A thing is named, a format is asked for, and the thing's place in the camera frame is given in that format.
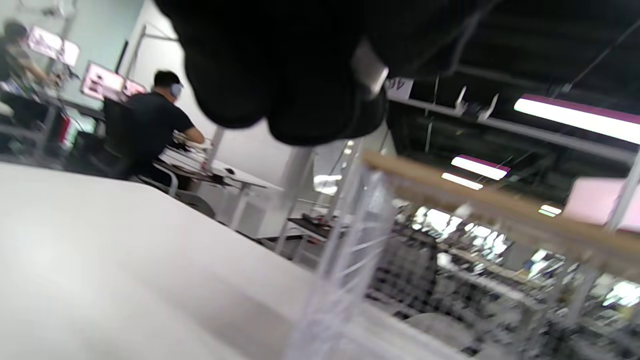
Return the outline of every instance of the ceiling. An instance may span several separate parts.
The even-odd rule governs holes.
[[[519,113],[513,105],[522,94],[536,94],[640,114],[638,59],[640,1],[504,0],[480,22],[455,72],[419,74],[410,97],[453,107],[466,86],[465,101],[488,107],[499,94],[493,118],[636,152],[632,143]],[[451,160],[465,154],[502,164],[512,170],[499,186],[558,205],[575,178],[625,177],[630,167],[397,102],[388,124],[402,156],[484,184],[495,181],[454,168]]]

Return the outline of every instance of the person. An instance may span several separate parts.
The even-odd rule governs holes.
[[[34,95],[33,80],[48,84],[49,78],[33,62],[25,45],[29,31],[21,23],[9,20],[4,24],[4,35],[0,37],[0,81],[5,90],[20,95]]]
[[[180,97],[183,85],[172,71],[158,71],[154,76],[154,87],[150,93],[136,94],[127,101],[136,119],[136,155],[132,166],[133,175],[141,175],[165,186],[171,177],[153,165],[164,148],[172,145],[173,132],[184,134],[191,142],[204,143],[202,133],[175,102]],[[180,190],[187,190],[189,180],[178,177]]]

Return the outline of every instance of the black office chair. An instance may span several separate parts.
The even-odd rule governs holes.
[[[106,177],[126,180],[132,176],[135,151],[135,114],[130,107],[104,100],[106,135],[101,149],[90,156],[93,164]]]

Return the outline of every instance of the white desk surface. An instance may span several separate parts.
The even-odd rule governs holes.
[[[0,199],[0,359],[276,360],[312,283],[142,184],[0,164]],[[365,313],[356,332],[417,348]]]
[[[200,164],[202,164],[202,162],[204,161],[203,157],[195,156],[194,153],[185,153],[180,151],[174,151],[171,149],[167,149],[164,153],[162,153],[160,158],[162,160],[165,160],[168,163],[176,163],[177,165],[191,167],[195,170],[200,170]],[[279,186],[268,183],[267,181],[264,181],[249,173],[238,170],[234,167],[230,167],[227,164],[222,163],[218,160],[213,161],[213,168],[217,170],[216,171],[217,174],[222,174],[231,180],[235,180],[241,183],[246,183],[249,185],[259,186],[267,189],[274,189],[279,191],[283,190]],[[226,170],[224,170],[225,168],[232,168],[235,174],[234,175],[229,174]]]

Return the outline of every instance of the label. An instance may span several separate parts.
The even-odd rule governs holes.
[[[413,79],[393,78],[385,81],[387,97],[396,99],[409,99],[413,87]]]

